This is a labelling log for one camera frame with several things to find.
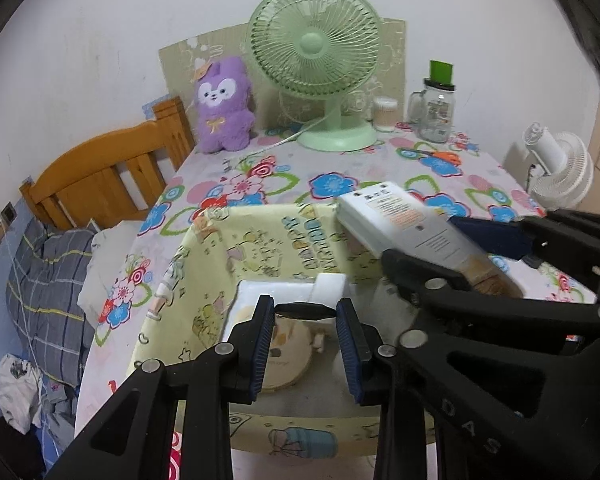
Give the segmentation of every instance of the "floral tablecloth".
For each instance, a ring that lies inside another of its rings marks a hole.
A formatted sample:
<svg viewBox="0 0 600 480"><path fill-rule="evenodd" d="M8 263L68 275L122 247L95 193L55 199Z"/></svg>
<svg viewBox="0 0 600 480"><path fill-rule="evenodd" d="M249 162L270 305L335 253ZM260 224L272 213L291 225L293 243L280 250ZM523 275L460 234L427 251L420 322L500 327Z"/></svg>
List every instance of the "floral tablecloth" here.
<svg viewBox="0 0 600 480"><path fill-rule="evenodd" d="M297 142L273 146L290 134L279 130L253 139L243 152L193 152L142 224L104 304L80 389L76 433L125 379L150 299L185 232L205 208L328 203L343 193L391 180L451 215L509 221L542 214L513 177L467 135L457 133L445 145L429 144L406 124L398 126L402 127L381 134L375 145L350 153L314 152ZM493 260L528 297L594 299L552 267L533 270L505 258Z"/></svg>

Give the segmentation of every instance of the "wooden headboard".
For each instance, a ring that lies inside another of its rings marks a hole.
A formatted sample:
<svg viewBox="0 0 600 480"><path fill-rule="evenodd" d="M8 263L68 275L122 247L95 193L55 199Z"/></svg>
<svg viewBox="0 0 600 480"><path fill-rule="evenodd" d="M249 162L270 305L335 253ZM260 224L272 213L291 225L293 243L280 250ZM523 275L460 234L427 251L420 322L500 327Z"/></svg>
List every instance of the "wooden headboard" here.
<svg viewBox="0 0 600 480"><path fill-rule="evenodd" d="M93 218L101 228L121 220L142 220L158 200L165 183L156 164L156 150L166 148L178 170L193 149L189 121L180 98L154 106L155 121L87 140L57 158L37 182L20 187L35 216L59 229L84 227ZM148 208L139 210L120 179L125 163Z"/></svg>

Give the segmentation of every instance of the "label sticker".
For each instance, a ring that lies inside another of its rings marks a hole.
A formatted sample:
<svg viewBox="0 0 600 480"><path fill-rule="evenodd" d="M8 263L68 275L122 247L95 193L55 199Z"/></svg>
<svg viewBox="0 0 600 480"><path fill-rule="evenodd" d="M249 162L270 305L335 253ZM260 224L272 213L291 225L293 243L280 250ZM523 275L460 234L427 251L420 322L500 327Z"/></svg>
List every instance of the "label sticker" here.
<svg viewBox="0 0 600 480"><path fill-rule="evenodd" d="M376 211L382 213L391 223L403 229L411 227L425 219L425 216L420 211L414 209L402 197L392 193L374 197L367 203Z"/></svg>

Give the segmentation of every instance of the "fan grille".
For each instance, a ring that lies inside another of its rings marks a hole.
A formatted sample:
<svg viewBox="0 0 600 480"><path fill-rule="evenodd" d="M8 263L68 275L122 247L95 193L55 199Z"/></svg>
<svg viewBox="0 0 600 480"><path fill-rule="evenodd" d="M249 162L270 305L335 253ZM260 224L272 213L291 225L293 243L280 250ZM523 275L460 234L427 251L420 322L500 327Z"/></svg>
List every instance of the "fan grille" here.
<svg viewBox="0 0 600 480"><path fill-rule="evenodd" d="M554 137L567 154L567 166L558 174L538 178L532 192L545 207L567 207L582 200L591 186L593 162L576 135L562 132Z"/></svg>
<svg viewBox="0 0 600 480"><path fill-rule="evenodd" d="M263 0L249 22L256 64L283 90L324 99L376 69L380 19L366 0Z"/></svg>

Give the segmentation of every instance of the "white device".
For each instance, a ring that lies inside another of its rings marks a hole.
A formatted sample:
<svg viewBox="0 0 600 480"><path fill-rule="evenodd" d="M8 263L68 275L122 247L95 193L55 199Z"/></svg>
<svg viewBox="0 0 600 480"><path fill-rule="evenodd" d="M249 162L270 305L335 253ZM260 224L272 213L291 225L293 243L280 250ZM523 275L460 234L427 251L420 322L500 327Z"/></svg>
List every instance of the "white device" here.
<svg viewBox="0 0 600 480"><path fill-rule="evenodd" d="M533 182L531 195L544 207L578 205L589 192L594 173L582 139L571 132L552 135L539 123L533 123L523 139L544 170Z"/></svg>
<svg viewBox="0 0 600 480"><path fill-rule="evenodd" d="M520 297L519 288L437 208L393 182L340 195L338 221L371 253L396 249L464 274L483 294Z"/></svg>

